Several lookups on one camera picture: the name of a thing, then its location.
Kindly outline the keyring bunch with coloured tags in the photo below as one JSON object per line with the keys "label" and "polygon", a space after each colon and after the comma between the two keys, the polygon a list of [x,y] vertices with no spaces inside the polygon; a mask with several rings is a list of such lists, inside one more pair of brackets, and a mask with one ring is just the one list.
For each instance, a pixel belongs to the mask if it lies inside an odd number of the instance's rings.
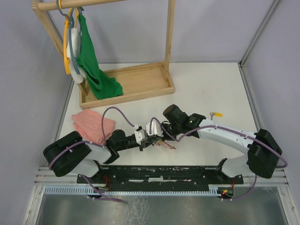
{"label": "keyring bunch with coloured tags", "polygon": [[163,142],[155,142],[155,138],[151,139],[150,143],[151,143],[151,145],[157,145],[157,146],[165,147],[165,148],[168,148],[168,149],[171,149],[171,150],[175,150],[176,149],[174,146],[166,143],[165,141],[163,141]]}

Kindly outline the yellow tag key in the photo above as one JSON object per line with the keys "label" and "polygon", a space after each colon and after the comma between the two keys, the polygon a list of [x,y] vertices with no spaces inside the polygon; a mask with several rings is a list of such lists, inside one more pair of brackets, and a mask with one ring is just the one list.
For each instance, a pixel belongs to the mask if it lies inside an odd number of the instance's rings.
{"label": "yellow tag key", "polygon": [[220,112],[210,112],[210,119],[213,120],[214,117],[223,117],[223,114]]}

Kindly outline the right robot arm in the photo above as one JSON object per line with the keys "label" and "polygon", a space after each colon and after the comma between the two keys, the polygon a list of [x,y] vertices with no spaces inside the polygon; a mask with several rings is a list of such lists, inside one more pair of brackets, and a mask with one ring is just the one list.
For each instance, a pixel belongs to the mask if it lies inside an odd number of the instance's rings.
{"label": "right robot arm", "polygon": [[157,135],[166,140],[179,142],[186,136],[215,141],[236,149],[243,155],[236,158],[224,158],[215,171],[215,178],[226,183],[240,174],[254,173],[270,179],[279,160],[282,150],[271,133],[265,129],[258,132],[243,131],[218,124],[204,115],[193,113],[187,115],[178,106],[170,105],[163,115],[167,123],[163,124],[152,118],[147,133]]}

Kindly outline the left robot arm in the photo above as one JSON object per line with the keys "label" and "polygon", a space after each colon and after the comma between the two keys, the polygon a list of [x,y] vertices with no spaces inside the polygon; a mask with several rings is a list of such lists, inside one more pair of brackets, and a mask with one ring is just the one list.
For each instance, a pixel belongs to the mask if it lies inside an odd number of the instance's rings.
{"label": "left robot arm", "polygon": [[77,173],[98,183],[104,177],[100,165],[108,165],[116,161],[119,151],[138,147],[140,151],[157,142],[155,135],[149,136],[146,131],[139,129],[131,136],[126,136],[123,130],[113,131],[105,145],[84,140],[73,131],[63,138],[47,146],[43,155],[49,163],[49,169],[57,177],[69,173]]}

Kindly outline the pink cloth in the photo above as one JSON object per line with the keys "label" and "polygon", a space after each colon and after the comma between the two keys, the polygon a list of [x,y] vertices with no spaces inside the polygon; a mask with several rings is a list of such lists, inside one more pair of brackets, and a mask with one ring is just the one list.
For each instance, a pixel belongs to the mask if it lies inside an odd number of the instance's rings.
{"label": "pink cloth", "polygon": [[115,130],[114,120],[103,118],[101,114],[90,109],[84,109],[71,118],[75,130],[82,138],[94,143],[104,144],[104,136],[108,139]]}

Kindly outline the wooden rack base tray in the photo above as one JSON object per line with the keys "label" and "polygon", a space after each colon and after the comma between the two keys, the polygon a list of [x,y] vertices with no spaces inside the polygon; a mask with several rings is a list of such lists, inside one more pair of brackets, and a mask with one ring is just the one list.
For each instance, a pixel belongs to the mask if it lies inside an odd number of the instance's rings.
{"label": "wooden rack base tray", "polygon": [[82,109],[159,97],[175,91],[170,73],[165,73],[163,61],[107,70],[105,73],[121,84],[123,95],[98,100],[86,85],[87,95],[79,91],[79,106]]}

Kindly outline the green cloth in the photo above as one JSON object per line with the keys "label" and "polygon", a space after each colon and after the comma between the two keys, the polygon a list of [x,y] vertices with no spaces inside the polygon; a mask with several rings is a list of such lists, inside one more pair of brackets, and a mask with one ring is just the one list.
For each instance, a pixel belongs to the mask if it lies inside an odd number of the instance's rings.
{"label": "green cloth", "polygon": [[79,15],[79,23],[82,31],[82,47],[76,62],[86,73],[86,79],[93,95],[98,100],[123,95],[121,84],[114,77],[108,77],[99,68],[94,46],[88,32],[86,18],[83,15]]}

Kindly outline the white cloth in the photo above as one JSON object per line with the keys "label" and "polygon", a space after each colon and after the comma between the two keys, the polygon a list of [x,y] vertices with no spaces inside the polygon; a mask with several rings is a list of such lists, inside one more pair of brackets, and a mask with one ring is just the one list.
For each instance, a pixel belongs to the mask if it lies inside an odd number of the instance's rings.
{"label": "white cloth", "polygon": [[86,73],[77,64],[81,50],[81,35],[77,28],[69,28],[67,35],[67,49],[66,54],[69,59],[69,71],[75,83],[81,84],[86,78]]}

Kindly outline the grey hanger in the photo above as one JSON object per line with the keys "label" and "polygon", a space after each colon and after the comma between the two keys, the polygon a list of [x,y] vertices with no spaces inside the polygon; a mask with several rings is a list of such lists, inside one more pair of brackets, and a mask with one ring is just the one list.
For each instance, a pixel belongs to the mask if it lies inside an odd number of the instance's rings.
{"label": "grey hanger", "polygon": [[62,16],[65,17],[64,35],[63,35],[63,60],[65,71],[71,74],[73,78],[81,80],[84,76],[77,64],[77,58],[81,50],[81,27],[77,29],[79,15],[84,10],[82,7],[70,8],[68,13],[62,12],[61,0],[56,1],[56,6]]}

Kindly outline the aluminium rail frame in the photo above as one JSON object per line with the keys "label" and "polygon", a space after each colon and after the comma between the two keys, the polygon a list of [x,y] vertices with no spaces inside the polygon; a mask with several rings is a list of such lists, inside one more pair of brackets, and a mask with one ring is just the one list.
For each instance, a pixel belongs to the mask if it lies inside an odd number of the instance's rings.
{"label": "aluminium rail frame", "polygon": [[[275,47],[279,47],[279,44],[282,46],[287,46],[288,38],[279,38],[279,30],[275,28],[283,28],[283,25],[280,25],[280,19],[283,19],[283,15],[287,15],[287,9],[289,0],[273,0],[266,16],[263,18],[259,28],[255,32],[248,48],[246,49],[245,54],[239,63],[239,70],[241,78],[243,80],[244,88],[250,103],[250,109],[252,110],[252,115],[255,121],[255,125],[258,128],[262,128],[266,125],[271,125],[271,119],[267,119],[266,110],[274,109],[275,107],[271,106],[269,102],[270,97],[263,97],[263,94],[267,94],[267,91],[262,91],[263,87],[267,90],[270,88],[267,85],[266,75],[276,75],[276,82],[278,80],[278,85],[275,87],[281,88],[279,84],[279,69],[283,70],[283,66],[289,62],[288,58],[284,61],[283,54],[275,51]],[[45,195],[46,186],[43,184],[38,184],[34,186],[31,199],[28,204],[28,208],[23,220],[23,225],[36,225],[39,221],[39,213],[42,212],[42,203],[43,195]],[[279,203],[283,207],[283,213],[287,219],[287,224],[289,225],[299,225],[300,224],[300,215],[292,195],[290,184],[284,186],[284,184],[277,184],[277,190],[279,193]]]}

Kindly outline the wooden clothes rack frame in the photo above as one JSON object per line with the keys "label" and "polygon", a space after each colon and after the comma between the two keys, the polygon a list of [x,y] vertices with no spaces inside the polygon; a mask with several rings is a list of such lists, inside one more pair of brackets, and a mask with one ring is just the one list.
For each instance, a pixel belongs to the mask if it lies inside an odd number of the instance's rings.
{"label": "wooden clothes rack frame", "polygon": [[[65,17],[56,1],[34,0],[31,6],[63,58]],[[61,0],[62,12],[82,7],[99,68],[126,68],[165,63],[169,72],[175,1],[173,0]],[[79,87],[87,95],[84,78]]]}

